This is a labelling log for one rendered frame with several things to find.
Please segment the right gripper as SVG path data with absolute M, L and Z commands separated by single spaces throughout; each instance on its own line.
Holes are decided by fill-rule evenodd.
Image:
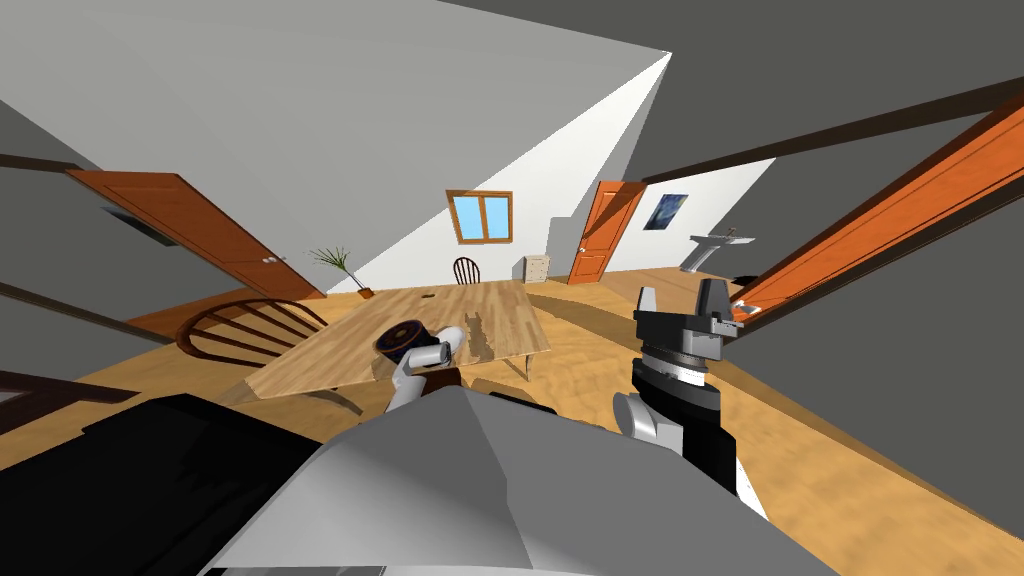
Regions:
M 644 352 L 658 349 L 721 360 L 723 338 L 736 337 L 739 322 L 728 319 L 728 282 L 720 278 L 701 280 L 696 300 L 696 315 L 657 312 L 654 287 L 642 287 L 636 312 L 636 337 Z

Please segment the blue night sky picture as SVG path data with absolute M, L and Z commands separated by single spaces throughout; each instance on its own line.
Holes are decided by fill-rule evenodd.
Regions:
M 645 231 L 667 230 L 681 206 L 686 202 L 686 194 L 665 194 L 658 200 L 651 216 L 644 224 Z

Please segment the orange door with silver knob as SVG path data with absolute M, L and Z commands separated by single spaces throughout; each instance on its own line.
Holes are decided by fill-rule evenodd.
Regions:
M 598 282 L 647 188 L 644 182 L 600 181 L 567 279 Z

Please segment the wooden framed window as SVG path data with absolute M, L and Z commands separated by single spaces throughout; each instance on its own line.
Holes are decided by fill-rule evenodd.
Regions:
M 460 245 L 513 241 L 511 191 L 446 190 L 447 208 Z

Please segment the orange door with dark edge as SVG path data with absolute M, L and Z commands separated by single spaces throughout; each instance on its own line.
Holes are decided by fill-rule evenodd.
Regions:
M 733 297 L 750 334 L 1024 198 L 1024 91 Z

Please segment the dark round bowl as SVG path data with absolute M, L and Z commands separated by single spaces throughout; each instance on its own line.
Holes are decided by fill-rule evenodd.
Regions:
M 398 364 L 410 349 L 431 346 L 436 343 L 419 320 L 400 322 L 382 333 L 374 343 L 375 349 Z

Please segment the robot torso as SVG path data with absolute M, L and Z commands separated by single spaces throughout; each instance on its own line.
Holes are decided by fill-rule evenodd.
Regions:
M 460 387 L 326 443 L 231 576 L 837 576 L 669 449 Z

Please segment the light wooden table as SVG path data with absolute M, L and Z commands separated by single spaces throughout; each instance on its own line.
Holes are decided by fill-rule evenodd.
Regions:
M 412 287 L 378 293 L 243 381 L 257 398 L 271 399 L 384 379 L 395 365 L 374 343 L 408 320 L 431 333 L 463 329 L 467 341 L 452 359 L 459 368 L 550 349 L 519 280 Z

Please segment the green potted plant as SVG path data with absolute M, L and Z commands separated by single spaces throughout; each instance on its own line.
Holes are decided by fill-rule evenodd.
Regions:
M 313 250 L 309 251 L 309 254 L 311 255 L 311 257 L 316 262 L 318 262 L 321 264 L 325 264 L 325 265 L 331 266 L 331 268 L 337 268 L 338 270 L 341 270 L 342 272 L 344 272 L 353 281 L 353 283 L 356 285 L 356 287 L 357 287 L 357 293 L 364 299 L 368 300 L 368 299 L 371 299 L 371 298 L 373 298 L 375 296 L 374 291 L 372 289 L 368 288 L 367 286 L 365 286 L 355 277 L 355 275 L 351 271 L 348 270 L 347 259 L 348 259 L 349 253 L 346 252 L 346 251 L 344 251 L 342 248 L 335 247 L 333 249 L 313 249 Z

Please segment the dark wooden spindle chair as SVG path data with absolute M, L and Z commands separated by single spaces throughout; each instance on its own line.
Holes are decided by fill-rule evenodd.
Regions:
M 196 314 L 177 329 L 175 343 L 193 358 L 260 368 L 327 326 L 297 301 L 242 299 Z

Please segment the brown door with silver knob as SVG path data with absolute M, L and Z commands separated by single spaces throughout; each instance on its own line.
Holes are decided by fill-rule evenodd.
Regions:
M 325 296 L 284 257 L 177 174 L 67 173 L 265 297 L 307 300 Z

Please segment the dark framed wall picture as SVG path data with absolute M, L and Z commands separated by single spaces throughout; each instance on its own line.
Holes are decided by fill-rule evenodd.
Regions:
M 119 219 L 124 224 L 131 227 L 135 231 L 165 247 L 178 246 L 178 243 L 173 239 L 120 207 L 104 206 L 103 210 Z

